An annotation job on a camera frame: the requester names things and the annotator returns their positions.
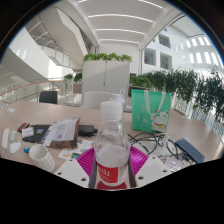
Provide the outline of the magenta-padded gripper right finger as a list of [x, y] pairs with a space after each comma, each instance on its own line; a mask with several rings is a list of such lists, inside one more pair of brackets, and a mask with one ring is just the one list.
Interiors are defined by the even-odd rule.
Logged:
[[128, 169], [131, 188], [143, 187], [170, 174], [171, 171], [157, 156], [147, 156], [139, 149], [131, 147]]

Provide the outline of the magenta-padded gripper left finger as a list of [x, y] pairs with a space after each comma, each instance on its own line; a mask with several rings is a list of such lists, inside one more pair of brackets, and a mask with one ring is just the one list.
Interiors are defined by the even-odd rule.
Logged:
[[55, 174], [78, 186], [94, 189], [97, 175], [94, 149], [90, 148], [77, 159], [68, 159]]

